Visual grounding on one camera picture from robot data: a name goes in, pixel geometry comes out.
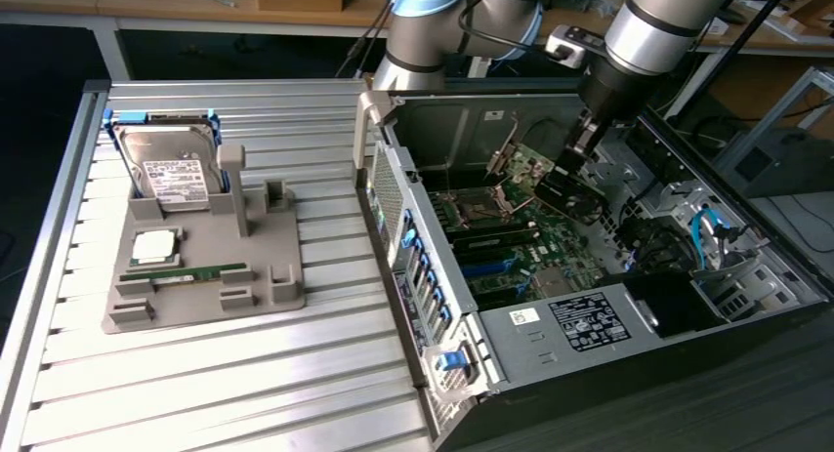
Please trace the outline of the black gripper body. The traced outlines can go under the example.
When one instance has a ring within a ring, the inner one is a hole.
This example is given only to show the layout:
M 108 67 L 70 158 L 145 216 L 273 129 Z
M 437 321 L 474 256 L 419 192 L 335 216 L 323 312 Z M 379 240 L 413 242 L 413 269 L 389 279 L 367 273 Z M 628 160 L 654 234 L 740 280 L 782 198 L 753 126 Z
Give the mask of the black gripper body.
M 660 86 L 660 76 L 636 73 L 612 61 L 592 61 L 580 84 L 580 97 L 597 126 L 632 121 Z

